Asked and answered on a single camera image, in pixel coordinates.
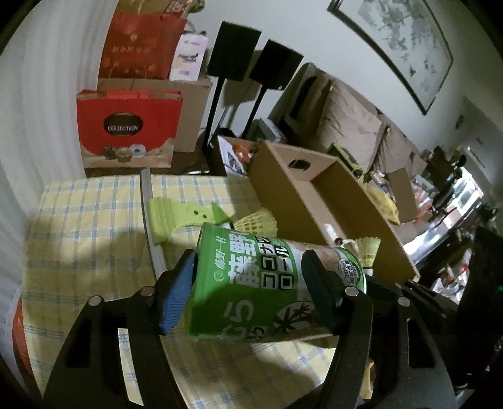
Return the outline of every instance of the green can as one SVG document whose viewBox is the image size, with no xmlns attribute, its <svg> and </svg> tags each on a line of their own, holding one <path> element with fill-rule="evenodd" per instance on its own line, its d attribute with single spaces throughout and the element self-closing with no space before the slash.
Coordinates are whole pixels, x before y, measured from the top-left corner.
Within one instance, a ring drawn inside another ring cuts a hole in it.
<svg viewBox="0 0 503 409">
<path fill-rule="evenodd" d="M 313 249 L 347 286 L 366 291 L 358 260 L 330 248 L 254 236 L 205 223 L 196 282 L 189 301 L 191 338 L 280 340 L 323 334 L 302 276 L 302 254 Z"/>
</svg>

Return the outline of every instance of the speaker stand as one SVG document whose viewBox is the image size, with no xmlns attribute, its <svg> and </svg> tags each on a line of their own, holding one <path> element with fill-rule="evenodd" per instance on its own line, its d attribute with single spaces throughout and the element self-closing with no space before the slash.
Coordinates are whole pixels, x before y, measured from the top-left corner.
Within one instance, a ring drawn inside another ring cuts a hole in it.
<svg viewBox="0 0 503 409">
<path fill-rule="evenodd" d="M 255 119 L 255 115 L 257 114 L 257 111 L 259 110 L 260 103 L 262 102 L 262 99 L 264 98 L 264 95 L 266 94 L 267 87 L 262 85 L 260 87 L 259 95 L 257 96 L 257 100 L 255 101 L 255 105 L 253 106 L 253 109 L 251 110 L 250 118 L 248 119 L 248 123 L 244 127 L 243 134 L 241 135 L 242 139 L 246 139 L 248 132 L 250 131 L 250 128 L 252 127 L 253 120 Z"/>
<path fill-rule="evenodd" d="M 213 120 L 215 119 L 215 113 L 217 111 L 218 101 L 220 100 L 220 94 L 222 93 L 224 83 L 225 78 L 218 77 L 217 88 L 215 89 L 215 94 L 213 95 L 213 102 L 211 103 L 210 114 L 208 116 L 208 122 L 206 123 L 206 129 L 204 131 L 202 150 L 205 156 L 208 155 L 211 127 L 213 126 Z"/>
</svg>

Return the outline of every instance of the picture frame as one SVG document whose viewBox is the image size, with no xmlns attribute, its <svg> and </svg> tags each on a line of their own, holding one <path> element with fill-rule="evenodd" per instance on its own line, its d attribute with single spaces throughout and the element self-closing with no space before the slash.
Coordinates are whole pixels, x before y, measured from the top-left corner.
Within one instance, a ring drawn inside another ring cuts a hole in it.
<svg viewBox="0 0 503 409">
<path fill-rule="evenodd" d="M 426 0 L 332 0 L 328 11 L 372 47 L 426 115 L 454 62 Z"/>
</svg>

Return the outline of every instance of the red paper bag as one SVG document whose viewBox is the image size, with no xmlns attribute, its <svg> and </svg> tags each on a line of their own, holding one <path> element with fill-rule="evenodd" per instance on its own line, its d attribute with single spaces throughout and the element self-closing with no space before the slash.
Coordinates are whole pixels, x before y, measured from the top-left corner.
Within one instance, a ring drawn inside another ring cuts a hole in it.
<svg viewBox="0 0 503 409">
<path fill-rule="evenodd" d="M 115 13 L 103 48 L 102 78 L 165 80 L 186 19 Z"/>
<path fill-rule="evenodd" d="M 77 124 L 84 167 L 170 167 L 179 91 L 83 91 Z"/>
</svg>

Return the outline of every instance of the shuttlecock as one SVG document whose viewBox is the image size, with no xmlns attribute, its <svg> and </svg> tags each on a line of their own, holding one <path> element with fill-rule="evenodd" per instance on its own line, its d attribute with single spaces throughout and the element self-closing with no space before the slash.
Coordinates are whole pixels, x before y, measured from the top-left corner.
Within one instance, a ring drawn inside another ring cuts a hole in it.
<svg viewBox="0 0 503 409">
<path fill-rule="evenodd" d="M 243 233 L 253 233 L 256 236 L 277 237 L 278 225 L 270 210 L 260 209 L 234 223 L 234 229 Z"/>
<path fill-rule="evenodd" d="M 362 265 L 365 274 L 372 276 L 374 274 L 372 266 L 374 265 L 381 239 L 377 237 L 364 237 L 356 239 L 355 242 L 358 246 L 358 261 Z"/>
</svg>

